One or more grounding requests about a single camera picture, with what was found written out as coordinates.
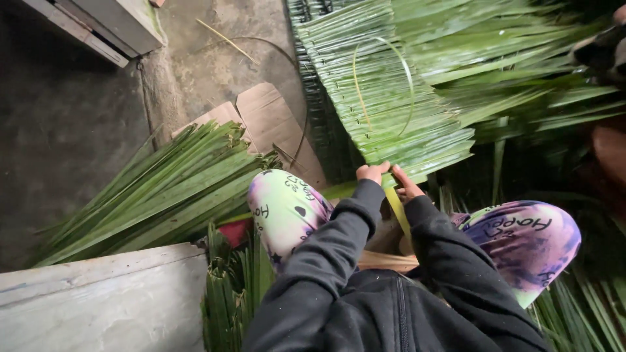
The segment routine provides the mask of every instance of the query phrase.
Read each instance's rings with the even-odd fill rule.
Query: hoodie zipper
[[[404,288],[402,278],[396,279],[398,285],[398,310],[400,315],[400,352],[409,351],[409,330],[406,323],[406,303],[404,302]]]

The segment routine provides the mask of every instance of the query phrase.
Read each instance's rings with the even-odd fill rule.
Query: hand
[[[382,175],[389,171],[390,166],[391,163],[389,162],[372,166],[363,165],[356,170],[356,179],[357,181],[368,179],[380,185],[382,183]]]
[[[402,204],[407,204],[411,199],[415,197],[419,197],[420,195],[425,195],[421,189],[419,189],[418,185],[416,185],[411,179],[406,175],[406,173],[400,168],[398,165],[393,165],[391,169],[393,175],[398,179],[401,189],[397,189],[396,193],[398,193],[398,197]]]

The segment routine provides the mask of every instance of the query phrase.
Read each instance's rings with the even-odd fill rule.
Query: black hoodie
[[[353,274],[384,196],[377,183],[359,181],[295,250],[244,351],[549,351],[489,256],[426,196],[404,209],[423,273],[449,306],[394,271]]]

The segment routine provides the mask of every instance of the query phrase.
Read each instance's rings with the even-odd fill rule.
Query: hoodie sleeve
[[[404,207],[425,275],[503,351],[549,351],[491,258],[423,195]]]
[[[331,220],[294,251],[284,272],[265,294],[250,323],[244,351],[320,349],[320,330],[331,304],[354,272],[365,243],[376,231],[385,194],[360,180],[354,194],[335,208]]]

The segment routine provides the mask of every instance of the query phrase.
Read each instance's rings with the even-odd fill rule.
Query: tie-dye pants
[[[333,210],[315,189],[282,170],[258,174],[248,203],[255,235],[261,236],[277,272],[302,241],[329,221]],[[542,202],[509,202],[451,218],[493,259],[524,308],[564,270],[580,246],[572,217]]]

